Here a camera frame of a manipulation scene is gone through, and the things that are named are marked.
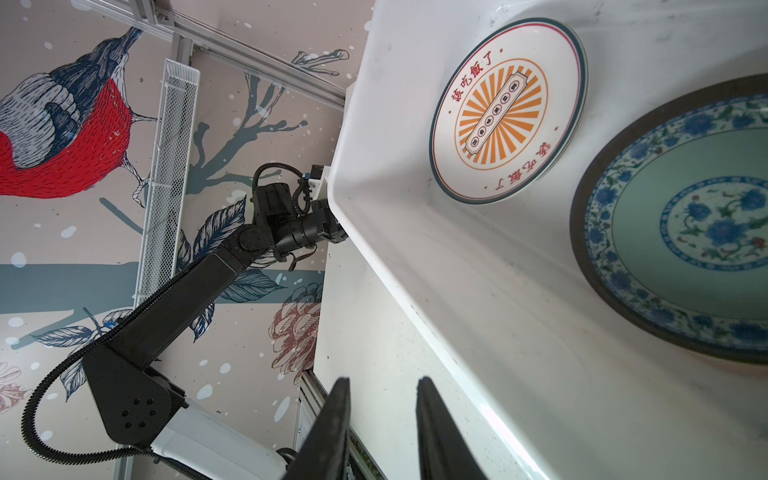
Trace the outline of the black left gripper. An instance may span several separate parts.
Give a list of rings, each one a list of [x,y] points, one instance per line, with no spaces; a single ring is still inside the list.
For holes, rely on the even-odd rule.
[[[346,231],[332,213],[327,200],[319,200],[317,202],[317,215],[319,219],[319,236],[322,239],[338,244],[348,238]]]

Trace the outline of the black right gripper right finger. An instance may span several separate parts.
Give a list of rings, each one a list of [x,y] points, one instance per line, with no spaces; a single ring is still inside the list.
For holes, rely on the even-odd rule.
[[[422,479],[486,479],[429,377],[418,382],[416,421]]]

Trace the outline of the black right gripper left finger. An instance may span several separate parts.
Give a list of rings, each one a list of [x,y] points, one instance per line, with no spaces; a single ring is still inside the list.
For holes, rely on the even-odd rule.
[[[350,380],[334,383],[285,480],[346,478],[351,411]]]

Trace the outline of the white plate orange sunburst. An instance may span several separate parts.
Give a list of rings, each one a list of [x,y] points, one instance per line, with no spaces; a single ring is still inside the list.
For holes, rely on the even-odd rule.
[[[552,168],[582,116],[588,63],[575,31],[554,19],[510,23],[475,46],[446,84],[429,160],[451,199],[486,205]]]

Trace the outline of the green blue floral plate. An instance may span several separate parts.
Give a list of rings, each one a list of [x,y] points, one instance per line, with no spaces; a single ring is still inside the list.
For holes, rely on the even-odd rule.
[[[708,86],[616,135],[573,198],[595,292],[673,345],[767,361],[767,78]]]

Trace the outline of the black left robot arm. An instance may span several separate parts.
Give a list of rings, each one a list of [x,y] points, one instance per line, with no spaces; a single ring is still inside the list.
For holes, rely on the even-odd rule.
[[[295,191],[285,183],[259,183],[264,171],[287,167],[273,162],[258,167],[252,182],[251,222],[187,263],[124,320],[86,342],[43,378],[24,407],[20,425],[24,443],[37,457],[55,464],[88,465],[147,456],[191,479],[202,478],[202,473],[151,448],[172,418],[189,405],[184,391],[152,364],[222,293],[255,272],[260,259],[272,256],[278,262],[297,264],[297,250],[314,253],[323,240],[346,239],[320,193],[325,167],[315,165],[309,173],[299,173]],[[38,407],[54,381],[74,365],[82,367],[103,426],[118,448],[71,453],[54,449],[40,438]]]

